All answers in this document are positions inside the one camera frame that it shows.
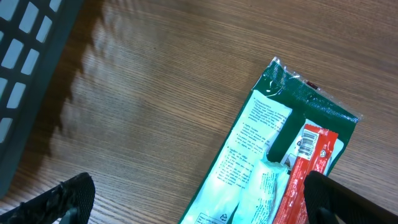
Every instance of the green package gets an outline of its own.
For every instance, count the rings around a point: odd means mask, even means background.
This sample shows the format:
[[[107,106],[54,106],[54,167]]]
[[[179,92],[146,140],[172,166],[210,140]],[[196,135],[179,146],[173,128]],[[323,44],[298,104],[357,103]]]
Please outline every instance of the green package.
[[[338,133],[328,175],[361,119],[332,99],[274,58],[246,98],[180,223],[231,223],[254,164],[265,159],[292,167],[307,123]]]

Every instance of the plastic packaging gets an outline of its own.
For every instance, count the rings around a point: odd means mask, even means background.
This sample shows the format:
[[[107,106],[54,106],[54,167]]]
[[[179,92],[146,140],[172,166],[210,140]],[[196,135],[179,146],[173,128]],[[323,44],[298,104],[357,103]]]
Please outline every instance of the plastic packaging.
[[[328,174],[361,118],[274,58],[246,98],[180,223],[231,223],[255,162],[264,156],[281,162],[306,121],[339,134],[341,151],[330,161]]]
[[[289,181],[288,171],[286,165],[278,162],[257,161],[232,224],[272,223]]]
[[[333,152],[338,134],[306,124],[297,161],[290,174],[285,195],[274,223],[305,224],[304,179],[311,170],[323,173]]]

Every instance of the barcode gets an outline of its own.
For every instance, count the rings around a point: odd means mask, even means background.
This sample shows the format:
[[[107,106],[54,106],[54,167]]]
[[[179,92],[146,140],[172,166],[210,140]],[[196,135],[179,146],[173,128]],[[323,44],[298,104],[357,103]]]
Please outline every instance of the barcode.
[[[311,160],[313,151],[317,145],[318,137],[318,133],[304,129],[301,145],[298,149],[298,156]]]

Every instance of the wooden table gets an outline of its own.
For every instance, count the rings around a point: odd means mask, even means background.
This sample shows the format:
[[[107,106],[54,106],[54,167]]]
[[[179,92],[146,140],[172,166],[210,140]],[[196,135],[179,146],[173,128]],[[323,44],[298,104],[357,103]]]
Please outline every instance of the wooden table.
[[[86,0],[0,212],[80,172],[91,223],[176,223],[272,58],[364,114],[330,177],[398,213],[394,0]]]

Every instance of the black plastic object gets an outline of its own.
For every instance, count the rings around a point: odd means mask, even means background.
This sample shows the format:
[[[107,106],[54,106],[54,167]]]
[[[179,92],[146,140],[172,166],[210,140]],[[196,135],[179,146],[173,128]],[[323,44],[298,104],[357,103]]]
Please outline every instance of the black plastic object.
[[[311,171],[304,180],[310,224],[398,223],[398,217],[323,174]]]
[[[88,173],[81,173],[53,189],[0,215],[0,223],[86,224],[93,209],[95,187]]]
[[[0,0],[0,198],[17,169],[82,2]]]

